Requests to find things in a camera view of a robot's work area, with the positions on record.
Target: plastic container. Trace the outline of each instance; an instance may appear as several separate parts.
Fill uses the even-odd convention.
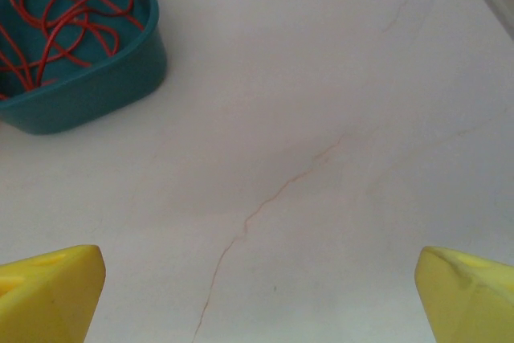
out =
[[[47,1],[27,0],[27,8],[41,7]],[[123,6],[129,0],[111,1]],[[167,65],[157,29],[157,0],[135,0],[133,16],[143,23],[143,31],[125,18],[103,21],[120,34],[122,48],[116,55],[107,57],[94,38],[89,42],[85,39],[74,54],[81,58],[85,56],[94,64],[83,68],[67,59],[49,63],[43,81],[57,79],[52,84],[23,92],[13,74],[0,73],[0,92],[12,96],[0,101],[0,120],[26,133],[58,133],[95,120],[153,92],[164,79]],[[40,59],[46,43],[43,34],[26,25],[9,0],[0,0],[0,23],[29,61]],[[59,38],[66,46],[67,39],[72,42],[76,38],[76,31],[62,31]],[[11,52],[2,39],[0,50],[8,56]]]

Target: red cable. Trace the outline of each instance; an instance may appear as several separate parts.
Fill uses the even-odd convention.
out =
[[[17,44],[7,34],[7,31],[2,27],[2,25],[0,25],[0,36],[3,35],[6,41],[12,46],[21,62],[19,65],[14,65],[10,59],[0,51],[0,62],[5,64],[4,66],[0,67],[0,72],[13,72],[18,77],[26,92],[56,81],[42,81],[43,73],[48,63],[55,62],[56,60],[67,59],[81,67],[91,66],[92,63],[77,58],[72,54],[73,51],[84,41],[84,37],[86,36],[87,31],[92,33],[108,57],[115,55],[120,50],[120,36],[118,35],[117,31],[111,27],[90,21],[91,14],[97,14],[107,18],[124,17],[140,30],[144,29],[144,26],[132,16],[134,0],[128,0],[128,6],[124,10],[109,0],[99,0],[108,8],[110,8],[113,11],[112,13],[107,13],[90,6],[86,6],[90,0],[71,0],[74,2],[73,6],[67,9],[55,20],[48,20],[48,15],[50,14],[51,8],[58,1],[59,0],[50,0],[44,9],[43,15],[38,18],[28,11],[25,6],[25,0],[10,0],[11,5],[16,9],[22,20],[29,26],[40,30],[45,36],[47,43],[43,50],[41,60],[28,63],[27,59]],[[60,31],[66,26],[77,26],[81,29],[78,38],[68,48],[60,46],[55,41]],[[110,35],[113,39],[112,47],[110,47],[105,40],[103,33]],[[57,54],[50,55],[52,48],[57,50]],[[35,67],[38,68],[38,71],[34,83],[31,69]],[[0,100],[6,99],[8,99],[8,96],[0,93]]]

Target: marble surface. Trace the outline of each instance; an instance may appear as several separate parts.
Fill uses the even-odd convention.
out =
[[[0,126],[1,261],[99,244],[87,343],[431,343],[423,246],[514,263],[514,45],[483,0],[160,3],[158,92]]]

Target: yellow plastic object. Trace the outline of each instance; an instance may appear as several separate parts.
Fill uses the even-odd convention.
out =
[[[426,247],[415,278],[438,343],[514,342],[514,267]]]
[[[104,281],[89,245],[0,266],[0,342],[83,343]]]

